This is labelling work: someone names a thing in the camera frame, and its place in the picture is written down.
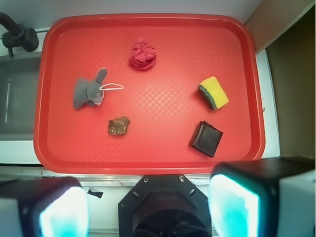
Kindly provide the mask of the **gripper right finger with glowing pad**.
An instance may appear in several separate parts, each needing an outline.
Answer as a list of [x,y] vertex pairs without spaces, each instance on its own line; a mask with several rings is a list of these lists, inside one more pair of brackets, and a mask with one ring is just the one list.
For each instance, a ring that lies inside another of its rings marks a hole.
[[222,162],[211,173],[208,205],[221,237],[313,237],[316,162],[264,158]]

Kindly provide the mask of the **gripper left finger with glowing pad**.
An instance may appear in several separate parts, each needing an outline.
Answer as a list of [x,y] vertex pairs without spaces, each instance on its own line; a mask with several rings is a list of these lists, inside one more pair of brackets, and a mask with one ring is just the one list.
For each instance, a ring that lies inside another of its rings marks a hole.
[[0,183],[2,237],[87,237],[87,193],[74,177]]

